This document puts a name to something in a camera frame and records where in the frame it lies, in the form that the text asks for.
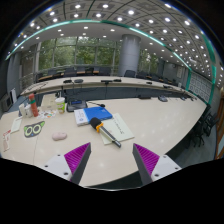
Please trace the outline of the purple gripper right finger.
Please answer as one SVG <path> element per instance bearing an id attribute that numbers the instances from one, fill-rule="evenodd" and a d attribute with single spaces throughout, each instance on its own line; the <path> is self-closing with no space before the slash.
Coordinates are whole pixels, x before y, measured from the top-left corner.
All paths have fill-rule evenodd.
<path id="1" fill-rule="evenodd" d="M 147 185 L 181 170 L 181 167 L 169 156 L 159 156 L 138 144 L 133 144 L 133 156 L 143 185 Z"/>

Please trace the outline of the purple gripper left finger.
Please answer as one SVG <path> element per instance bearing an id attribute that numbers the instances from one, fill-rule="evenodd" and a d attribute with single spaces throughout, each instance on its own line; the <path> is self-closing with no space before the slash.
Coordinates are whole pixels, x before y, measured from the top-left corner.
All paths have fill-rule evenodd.
<path id="1" fill-rule="evenodd" d="M 68 153 L 52 157 L 43 169 L 72 183 L 79 184 L 91 154 L 91 144 L 86 143 Z"/>

